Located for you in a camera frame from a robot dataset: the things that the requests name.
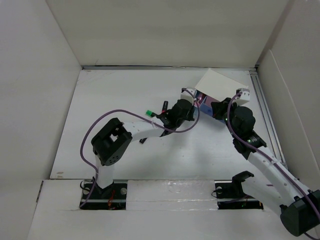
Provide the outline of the light blue drawer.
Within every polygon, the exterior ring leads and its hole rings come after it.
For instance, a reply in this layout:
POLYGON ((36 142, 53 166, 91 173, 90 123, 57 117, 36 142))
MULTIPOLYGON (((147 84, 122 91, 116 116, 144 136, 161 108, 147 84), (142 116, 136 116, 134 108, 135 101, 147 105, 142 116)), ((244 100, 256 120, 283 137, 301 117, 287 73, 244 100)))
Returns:
POLYGON ((197 91, 196 92, 196 95, 195 95, 195 101, 197 103, 197 106, 198 106, 198 111, 199 112, 202 112, 204 114, 207 113, 207 106, 206 106, 206 99, 207 99, 207 95, 200 92, 200 91, 197 91))

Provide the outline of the dark blue drawer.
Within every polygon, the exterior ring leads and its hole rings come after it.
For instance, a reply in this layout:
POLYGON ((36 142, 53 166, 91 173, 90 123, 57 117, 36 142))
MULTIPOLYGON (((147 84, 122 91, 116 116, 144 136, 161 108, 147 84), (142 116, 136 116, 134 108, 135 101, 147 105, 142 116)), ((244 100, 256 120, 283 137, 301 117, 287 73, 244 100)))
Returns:
POLYGON ((204 114, 212 117, 213 119, 215 119, 215 120, 217 120, 217 121, 220 121, 221 123, 224 123, 224 122, 225 122, 223 119, 214 118, 214 112, 213 112, 213 108, 212 108, 211 105, 207 105, 207 104, 205 104, 205 103, 202 103, 202 104, 199 106, 199 110, 200 110, 202 113, 204 113, 204 114))

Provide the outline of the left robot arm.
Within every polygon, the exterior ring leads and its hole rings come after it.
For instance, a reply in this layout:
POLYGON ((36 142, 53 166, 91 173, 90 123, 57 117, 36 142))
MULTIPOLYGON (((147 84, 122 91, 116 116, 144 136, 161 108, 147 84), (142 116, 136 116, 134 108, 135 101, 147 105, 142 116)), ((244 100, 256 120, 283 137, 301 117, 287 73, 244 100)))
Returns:
POLYGON ((185 121, 194 121, 194 111, 192 102, 179 99, 171 109, 152 117, 150 122, 121 122, 116 117, 109 120, 91 140, 98 169, 95 194, 103 199, 111 194, 114 164, 121 159, 130 143, 165 137, 175 132, 185 121))

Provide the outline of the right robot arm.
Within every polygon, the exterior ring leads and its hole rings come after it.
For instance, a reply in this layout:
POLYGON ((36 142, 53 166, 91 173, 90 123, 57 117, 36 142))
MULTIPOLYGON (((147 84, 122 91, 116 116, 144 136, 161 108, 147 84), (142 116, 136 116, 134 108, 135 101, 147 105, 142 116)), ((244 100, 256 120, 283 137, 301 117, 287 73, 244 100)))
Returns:
POLYGON ((320 192, 311 190, 294 177, 272 154, 254 131, 256 119, 251 109, 234 98, 211 103, 213 118, 224 121, 233 145, 269 181, 265 183, 249 171, 234 175, 230 182, 216 184, 218 199, 253 197, 276 213, 285 229, 295 237, 307 235, 320 224, 320 192))

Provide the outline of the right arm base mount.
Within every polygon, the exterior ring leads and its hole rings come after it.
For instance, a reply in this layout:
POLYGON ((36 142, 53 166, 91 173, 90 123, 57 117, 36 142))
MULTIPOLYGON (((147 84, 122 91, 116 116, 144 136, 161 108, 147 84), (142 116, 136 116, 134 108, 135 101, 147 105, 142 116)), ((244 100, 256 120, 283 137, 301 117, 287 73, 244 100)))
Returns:
POLYGON ((215 180, 211 196, 217 199, 218 210, 263 210, 263 204, 243 192, 242 183, 254 174, 243 171, 231 180, 215 180))

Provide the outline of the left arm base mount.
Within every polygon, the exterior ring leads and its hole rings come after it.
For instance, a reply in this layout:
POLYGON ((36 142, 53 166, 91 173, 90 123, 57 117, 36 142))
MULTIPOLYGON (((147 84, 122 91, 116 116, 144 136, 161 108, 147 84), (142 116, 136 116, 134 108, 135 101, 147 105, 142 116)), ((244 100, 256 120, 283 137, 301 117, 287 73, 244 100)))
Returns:
POLYGON ((125 210, 127 203, 127 182, 113 182, 107 188, 100 188, 97 184, 93 188, 94 179, 80 182, 82 190, 79 208, 81 210, 125 210))

